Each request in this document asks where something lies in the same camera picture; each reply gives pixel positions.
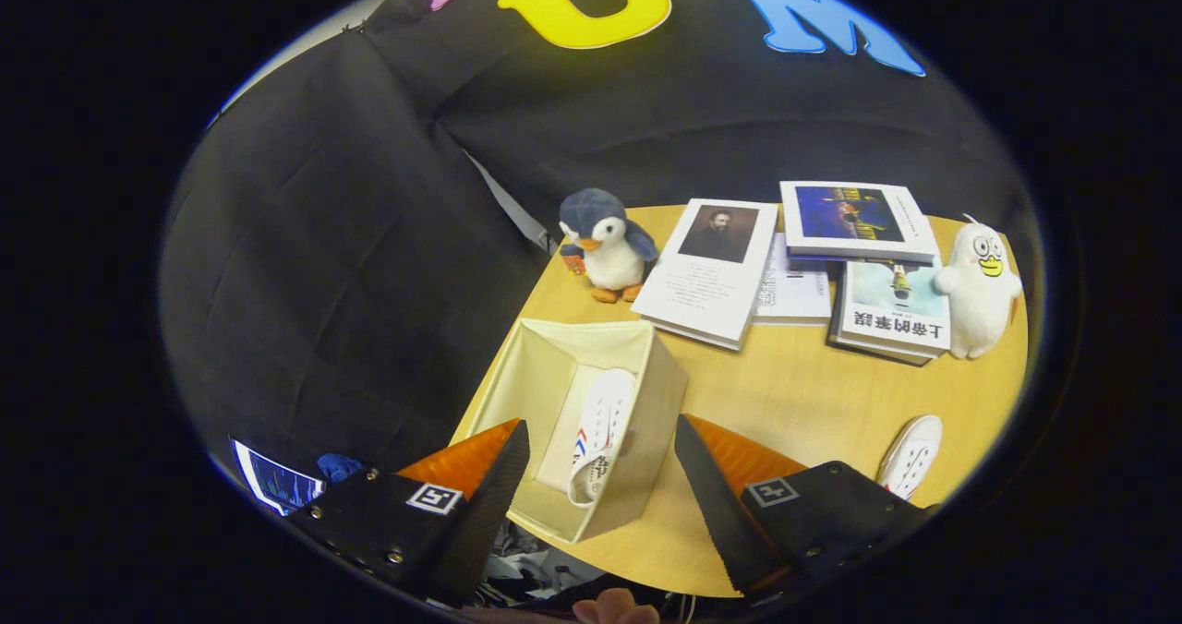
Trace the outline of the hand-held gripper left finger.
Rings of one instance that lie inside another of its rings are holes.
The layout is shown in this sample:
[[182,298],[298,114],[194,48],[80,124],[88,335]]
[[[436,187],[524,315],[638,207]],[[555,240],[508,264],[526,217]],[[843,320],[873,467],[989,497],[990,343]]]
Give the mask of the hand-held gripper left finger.
[[355,473],[286,520],[372,581],[465,606],[528,462],[528,423],[511,418],[397,472]]

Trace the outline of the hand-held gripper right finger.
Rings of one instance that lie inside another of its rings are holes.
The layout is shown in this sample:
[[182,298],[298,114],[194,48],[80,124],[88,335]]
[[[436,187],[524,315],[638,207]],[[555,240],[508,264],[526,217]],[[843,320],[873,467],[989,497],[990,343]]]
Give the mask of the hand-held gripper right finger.
[[675,455],[739,594],[806,594],[897,546],[929,511],[842,461],[806,467],[680,414]]

